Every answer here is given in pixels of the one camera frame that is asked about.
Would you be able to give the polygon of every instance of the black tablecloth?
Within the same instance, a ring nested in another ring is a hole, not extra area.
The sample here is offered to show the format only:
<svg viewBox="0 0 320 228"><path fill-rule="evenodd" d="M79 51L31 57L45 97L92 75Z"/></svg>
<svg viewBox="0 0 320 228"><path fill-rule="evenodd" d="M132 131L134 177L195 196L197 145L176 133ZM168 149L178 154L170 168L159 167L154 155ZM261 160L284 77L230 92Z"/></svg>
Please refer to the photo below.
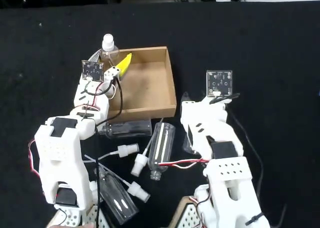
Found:
<svg viewBox="0 0 320 228"><path fill-rule="evenodd" d="M80 61L112 33L124 48L167 46L178 103L184 91L200 100L206 70L233 70L232 102L265 168L261 205L275 223L288 204L283 227L317 227L319 222L319 30L320 3L156 4L65 7L0 11L1 225L44 227L55 210L30 173L27 143L51 116L66 115L81 73ZM177 127L171 159L182 151ZM241 130L256 184L260 168ZM140 146L148 139L139 140ZM100 153L117 142L101 138ZM91 140L83 153L94 154ZM169 168L159 182L146 168L130 175L135 155L105 164L151 194L147 204L133 198L139 214L124 227L168 225L184 195L205 183L201 166Z"/></svg>

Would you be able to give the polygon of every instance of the white bottle cap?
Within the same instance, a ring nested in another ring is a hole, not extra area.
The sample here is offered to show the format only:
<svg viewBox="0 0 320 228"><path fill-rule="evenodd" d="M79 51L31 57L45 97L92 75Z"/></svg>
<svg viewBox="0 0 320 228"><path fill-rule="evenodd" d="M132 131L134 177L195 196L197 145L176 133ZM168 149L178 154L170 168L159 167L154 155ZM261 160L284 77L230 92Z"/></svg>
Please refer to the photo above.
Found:
<svg viewBox="0 0 320 228"><path fill-rule="evenodd" d="M102 49L110 52L115 48L114 37L111 34L106 34L103 37Z"/></svg>
<svg viewBox="0 0 320 228"><path fill-rule="evenodd" d="M148 194L144 189L142 189L141 186L138 185L136 182L132 182L127 191L129 194L139 198L144 203L146 203L150 198L150 194Z"/></svg>
<svg viewBox="0 0 320 228"><path fill-rule="evenodd" d="M134 166L132 168L131 174L136 177L139 177L142 169L145 167L147 162L148 162L147 157L145 157L143 154L137 154L134 160Z"/></svg>
<svg viewBox="0 0 320 228"><path fill-rule="evenodd" d="M119 145L118 146L118 154L119 157L126 157L129 154L139 152L139 145L138 144L130 144L130 145Z"/></svg>

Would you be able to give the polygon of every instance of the plastic bottle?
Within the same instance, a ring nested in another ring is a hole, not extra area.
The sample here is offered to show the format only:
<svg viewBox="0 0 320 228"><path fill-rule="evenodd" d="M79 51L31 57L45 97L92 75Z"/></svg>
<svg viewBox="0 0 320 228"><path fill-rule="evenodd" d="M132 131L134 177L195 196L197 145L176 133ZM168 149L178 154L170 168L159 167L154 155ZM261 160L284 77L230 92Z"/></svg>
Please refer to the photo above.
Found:
<svg viewBox="0 0 320 228"><path fill-rule="evenodd" d="M101 62L104 63L104 70L107 70L120 62L119 49L116 47L114 37L111 34L106 34L103 37L100 59Z"/></svg>
<svg viewBox="0 0 320 228"><path fill-rule="evenodd" d="M106 124L101 131L101 135L108 138L128 138L144 137L152 135L151 120L128 121L122 123Z"/></svg>
<svg viewBox="0 0 320 228"><path fill-rule="evenodd" d="M138 208L119 181L109 172L99 169L100 193L120 225L138 213Z"/></svg>
<svg viewBox="0 0 320 228"><path fill-rule="evenodd" d="M151 170L150 178L160 180L161 174L167 170L167 166L159 166L160 162L170 160L176 128L168 123L157 123L154 128L155 138L152 140L148 166Z"/></svg>

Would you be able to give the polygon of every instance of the open cardboard box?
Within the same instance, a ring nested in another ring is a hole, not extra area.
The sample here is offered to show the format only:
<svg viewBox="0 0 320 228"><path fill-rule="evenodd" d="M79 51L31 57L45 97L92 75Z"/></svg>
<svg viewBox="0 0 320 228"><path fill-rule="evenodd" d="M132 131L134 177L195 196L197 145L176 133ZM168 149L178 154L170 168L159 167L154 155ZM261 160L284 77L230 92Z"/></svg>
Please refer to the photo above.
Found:
<svg viewBox="0 0 320 228"><path fill-rule="evenodd" d="M120 50L120 60L132 53L123 79L122 114L113 120L132 121L173 117L177 101L170 58L166 47ZM108 117L119 112L120 94L110 100Z"/></svg>

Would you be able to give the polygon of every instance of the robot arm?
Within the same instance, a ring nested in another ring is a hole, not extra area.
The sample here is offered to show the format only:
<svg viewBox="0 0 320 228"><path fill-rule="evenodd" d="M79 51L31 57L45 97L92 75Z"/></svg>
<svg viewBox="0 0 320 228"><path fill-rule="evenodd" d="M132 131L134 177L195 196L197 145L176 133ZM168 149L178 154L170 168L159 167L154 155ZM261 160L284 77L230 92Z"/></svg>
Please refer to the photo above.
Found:
<svg viewBox="0 0 320 228"><path fill-rule="evenodd" d="M49 118L34 136L43 192L46 201L56 209L87 210L94 203L80 140L93 136L96 124L107 119L109 99L105 94L115 92L114 80L119 78L119 72L109 69L104 82L81 77L74 98L75 108L69 115Z"/></svg>
<svg viewBox="0 0 320 228"><path fill-rule="evenodd" d="M243 146L226 123L226 104L231 99L210 104L216 98L181 103L181 123L191 148L209 160L203 170L208 185L194 192L198 215L207 228L270 228L252 184Z"/></svg>

